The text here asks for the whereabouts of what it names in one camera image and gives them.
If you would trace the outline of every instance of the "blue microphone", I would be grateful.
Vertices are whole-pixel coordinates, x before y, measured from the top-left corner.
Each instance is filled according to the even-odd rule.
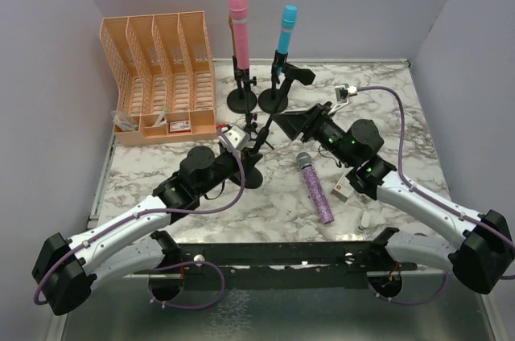
[[[288,58],[288,47],[290,47],[291,32],[297,22],[297,7],[285,6],[281,18],[281,35],[279,36],[279,45],[274,54],[274,62],[272,63],[272,88],[263,90],[257,101],[263,112],[281,113],[288,106],[286,97],[279,97],[277,85],[281,84],[279,76],[281,70]]]
[[[288,54],[290,47],[291,32],[297,22],[297,7],[286,6],[282,12],[281,18],[281,35],[279,36],[279,45],[277,51],[280,54]]]

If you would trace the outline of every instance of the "screw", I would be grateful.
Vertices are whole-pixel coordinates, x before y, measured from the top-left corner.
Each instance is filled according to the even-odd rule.
[[[206,260],[206,258],[204,258],[204,255],[202,255],[202,254],[197,254],[193,257],[193,261],[195,261],[195,262],[204,262],[205,260]]]

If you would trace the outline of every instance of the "microphone grille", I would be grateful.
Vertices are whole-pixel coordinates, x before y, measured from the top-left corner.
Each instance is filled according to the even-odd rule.
[[[290,5],[285,6],[284,11],[282,12],[281,26],[285,29],[291,30],[294,28],[296,22],[297,7]]]
[[[249,9],[249,2],[247,0],[229,0],[229,10],[231,14],[236,12],[245,12]]]
[[[297,155],[297,165],[302,170],[305,166],[311,165],[311,156],[308,152],[301,152]]]

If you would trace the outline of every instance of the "black stand base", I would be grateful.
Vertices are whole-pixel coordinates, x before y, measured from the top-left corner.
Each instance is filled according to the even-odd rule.
[[[281,99],[279,96],[279,91],[276,89],[275,98],[272,100],[272,88],[268,88],[259,95],[259,108],[261,108],[263,112],[272,114],[274,113],[275,107],[277,106],[279,101],[280,105],[276,113],[284,112],[284,110],[288,106],[288,97],[283,97]]]
[[[234,184],[237,184],[238,186],[241,185],[239,173],[234,176],[231,176],[229,180]],[[250,172],[247,172],[245,174],[245,188],[247,190],[255,190],[259,188],[262,184],[263,175],[261,174],[258,168],[254,167],[252,170],[250,170]]]
[[[245,103],[245,94],[243,93],[242,89],[241,92],[243,93],[243,96],[240,97],[239,90],[240,89],[236,88],[231,93],[229,93],[229,95],[227,96],[227,106],[234,113],[245,114],[247,109]],[[256,105],[258,104],[258,98],[254,94],[254,92],[249,92],[249,103],[250,110],[256,108]]]

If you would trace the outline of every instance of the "microphone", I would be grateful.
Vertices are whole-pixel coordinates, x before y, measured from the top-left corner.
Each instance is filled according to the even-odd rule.
[[[279,45],[277,51],[280,54],[288,54],[290,47],[291,32],[297,22],[297,7],[285,6],[281,18],[281,35],[279,36]]]
[[[319,177],[316,175],[315,168],[311,165],[311,156],[308,152],[301,152],[297,155],[297,165],[303,172],[307,189],[309,190],[313,203],[315,203],[315,207],[319,212],[322,223],[331,223],[335,218],[332,216],[328,200],[323,194],[322,185],[320,184]]]
[[[229,15],[233,20],[234,43],[238,68],[242,71],[249,70],[249,31],[247,29],[247,14],[249,3],[247,0],[229,0]]]
[[[281,113],[288,106],[286,97],[278,98],[277,85],[281,83],[279,76],[284,69],[286,59],[288,58],[288,47],[290,47],[291,32],[297,22],[297,7],[285,6],[281,18],[281,35],[279,36],[279,45],[275,50],[274,62],[272,62],[271,81],[272,87],[263,90],[259,95],[259,107],[263,112]]]

